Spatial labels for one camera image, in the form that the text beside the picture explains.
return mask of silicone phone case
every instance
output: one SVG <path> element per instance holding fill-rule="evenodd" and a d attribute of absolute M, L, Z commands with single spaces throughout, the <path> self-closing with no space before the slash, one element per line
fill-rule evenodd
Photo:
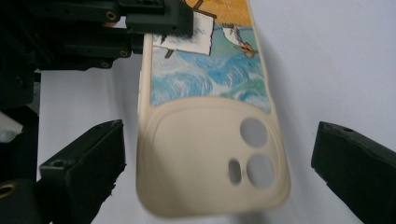
<path fill-rule="evenodd" d="M 211 19 L 203 17 L 208 22 L 200 29 L 194 24 L 202 39 L 210 35 L 209 51 L 182 49 L 179 42 L 166 43 L 167 36 L 145 36 L 138 107 L 139 199 L 161 217 L 279 206 L 288 198 L 290 174 L 248 4 L 197 2 L 195 9 L 214 21 L 210 27 Z M 194 1 L 187 3 L 192 7 Z M 221 14 L 233 7 L 242 12 Z M 234 20 L 233 14 L 244 8 L 245 14 L 238 14 L 243 18 Z M 201 46 L 199 41 L 190 45 Z M 262 167 L 253 164 L 258 157 L 266 167 L 253 174 Z M 257 175 L 270 179 L 257 180 Z"/>

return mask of white surface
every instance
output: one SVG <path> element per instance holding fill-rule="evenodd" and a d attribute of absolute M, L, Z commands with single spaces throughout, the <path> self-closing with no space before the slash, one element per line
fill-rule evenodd
<path fill-rule="evenodd" d="M 128 166 L 93 223 L 361 223 L 310 167 L 318 122 L 396 149 L 396 3 L 251 0 L 288 156 L 291 194 L 279 209 L 165 220 L 134 187 L 140 57 L 111 71 L 42 76 L 39 163 L 95 124 L 123 119 Z"/>

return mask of white paper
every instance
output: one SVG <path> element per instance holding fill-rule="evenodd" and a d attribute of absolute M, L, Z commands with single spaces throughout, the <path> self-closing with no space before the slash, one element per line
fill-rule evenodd
<path fill-rule="evenodd" d="M 154 47 L 176 49 L 209 55 L 212 46 L 214 19 L 199 12 L 194 12 L 194 30 L 192 37 L 175 35 L 154 35 Z"/>

